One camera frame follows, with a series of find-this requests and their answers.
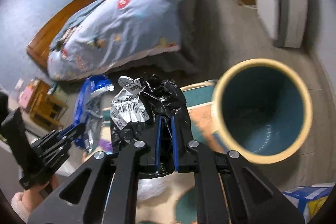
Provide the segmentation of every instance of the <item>wall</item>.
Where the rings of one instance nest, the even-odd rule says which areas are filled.
[[[19,78],[48,80],[26,53],[26,45],[72,0],[0,0],[0,84],[11,91]]]
[[[336,0],[308,0],[304,42],[312,48],[336,89]]]

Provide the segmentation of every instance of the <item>wooden bed frame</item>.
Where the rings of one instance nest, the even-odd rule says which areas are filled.
[[[62,29],[67,20],[82,8],[88,6],[95,0],[74,0],[60,10],[42,29],[35,35],[27,45],[27,53],[43,69],[47,70],[49,46]]]

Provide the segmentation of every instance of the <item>metal bolt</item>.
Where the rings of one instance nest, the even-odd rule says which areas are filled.
[[[137,148],[144,147],[145,146],[145,142],[144,141],[136,141],[134,143],[134,146],[137,147]]]
[[[105,153],[103,151],[98,151],[98,152],[95,152],[93,156],[95,159],[100,160],[105,157]]]
[[[240,155],[239,152],[236,151],[236,150],[231,150],[231,151],[229,152],[229,156],[230,156],[231,158],[234,158],[234,159],[238,158],[239,155]]]
[[[188,145],[190,147],[197,147],[197,146],[199,146],[199,142],[195,141],[195,140],[192,140],[192,141],[189,141]]]

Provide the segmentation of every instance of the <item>blue wall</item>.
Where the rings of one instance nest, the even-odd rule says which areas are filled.
[[[0,0],[0,85],[14,90],[19,78],[48,76],[26,53],[27,44],[63,7],[73,0]]]

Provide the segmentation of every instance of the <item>pink box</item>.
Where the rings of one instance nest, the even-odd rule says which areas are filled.
[[[29,103],[29,100],[33,94],[33,90],[26,87],[25,90],[19,96],[19,105],[25,109]]]

